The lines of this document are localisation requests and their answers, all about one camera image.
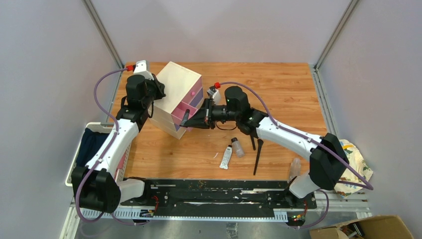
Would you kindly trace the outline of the black mascara tube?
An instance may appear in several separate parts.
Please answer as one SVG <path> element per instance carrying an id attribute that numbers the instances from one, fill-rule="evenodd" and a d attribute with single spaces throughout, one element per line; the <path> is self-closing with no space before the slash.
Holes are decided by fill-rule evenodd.
<path id="1" fill-rule="evenodd" d="M 182 117 L 182 121 L 180 123 L 180 126 L 185 126 L 186 122 L 189 119 L 189 115 L 190 115 L 190 110 L 189 109 L 186 109 L 185 112 L 184 112 L 184 115 Z"/>

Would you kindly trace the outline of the pink drawer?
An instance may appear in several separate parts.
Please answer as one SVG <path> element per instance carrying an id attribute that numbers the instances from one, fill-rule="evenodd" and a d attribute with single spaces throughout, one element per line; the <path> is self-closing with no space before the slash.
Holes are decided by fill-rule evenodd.
<path id="1" fill-rule="evenodd" d="M 176 131 L 178 131 L 181 127 L 180 124 L 182 119 L 185 115 L 186 110 L 189 110 L 188 118 L 192 117 L 197 111 L 198 107 L 193 107 L 185 102 L 180 102 L 175 109 L 172 111 L 171 116 L 173 119 L 173 123 L 175 125 Z"/>
<path id="2" fill-rule="evenodd" d="M 190 103 L 195 96 L 202 91 L 202 78 L 199 77 L 195 84 L 188 90 L 187 94 L 183 98 L 183 102 Z"/>

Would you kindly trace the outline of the white mini drawer cabinet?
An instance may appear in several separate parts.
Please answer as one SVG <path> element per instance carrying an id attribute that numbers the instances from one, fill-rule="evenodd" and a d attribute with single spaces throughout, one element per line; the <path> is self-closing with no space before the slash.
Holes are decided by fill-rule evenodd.
<path id="1" fill-rule="evenodd" d="M 175 107 L 183 100 L 188 90 L 202 75 L 175 62 L 169 62 L 157 75 L 159 82 L 165 85 L 166 97 L 155 100 L 148 112 L 152 113 L 150 122 L 160 130 L 176 139 L 180 139 L 191 128 L 181 127 L 176 131 L 171 116 Z"/>

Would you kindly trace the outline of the white cosmetic tube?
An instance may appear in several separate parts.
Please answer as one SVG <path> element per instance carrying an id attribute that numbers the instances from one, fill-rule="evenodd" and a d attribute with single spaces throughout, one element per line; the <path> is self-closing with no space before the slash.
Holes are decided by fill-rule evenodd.
<path id="1" fill-rule="evenodd" d="M 224 151 L 224 154 L 223 154 L 221 163 L 219 165 L 219 168 L 227 170 L 231 156 L 232 156 L 232 145 L 228 145 L 227 148 Z"/>

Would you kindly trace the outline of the clear square bottle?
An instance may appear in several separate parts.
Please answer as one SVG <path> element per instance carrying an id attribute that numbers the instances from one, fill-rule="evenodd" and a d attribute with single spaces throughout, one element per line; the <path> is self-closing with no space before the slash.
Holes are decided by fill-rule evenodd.
<path id="1" fill-rule="evenodd" d="M 292 182 L 301 173 L 301 160 L 294 158 L 289 169 L 288 183 Z"/>

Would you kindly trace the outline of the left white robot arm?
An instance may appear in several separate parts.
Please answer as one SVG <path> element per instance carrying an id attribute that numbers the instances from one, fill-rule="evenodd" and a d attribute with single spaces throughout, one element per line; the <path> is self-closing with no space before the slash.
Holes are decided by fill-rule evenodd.
<path id="1" fill-rule="evenodd" d="M 76 207 L 102 213 L 114 212 L 121 202 L 134 199 L 146 206 L 152 201 L 151 190 L 142 179 L 116 182 L 119 162 L 146 120 L 150 118 L 155 100 L 166 95 L 165 85 L 154 74 L 134 74 L 127 78 L 126 96 L 111 133 L 85 166 L 77 166 L 71 174 Z"/>

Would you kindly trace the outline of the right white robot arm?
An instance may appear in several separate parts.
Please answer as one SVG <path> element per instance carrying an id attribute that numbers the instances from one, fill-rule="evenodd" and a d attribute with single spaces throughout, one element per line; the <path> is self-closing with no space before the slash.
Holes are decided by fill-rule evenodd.
<path id="1" fill-rule="evenodd" d="M 317 189 L 334 189 L 349 165 L 337 136 L 307 133 L 275 120 L 270 113 L 251 107 L 239 86 L 228 87 L 224 97 L 224 105 L 216 105 L 208 97 L 194 114 L 185 110 L 180 126 L 214 129 L 217 122 L 233 121 L 243 134 L 271 141 L 306 159 L 309 172 L 293 179 L 284 194 L 284 201 L 291 208 L 298 207 L 305 196 Z"/>

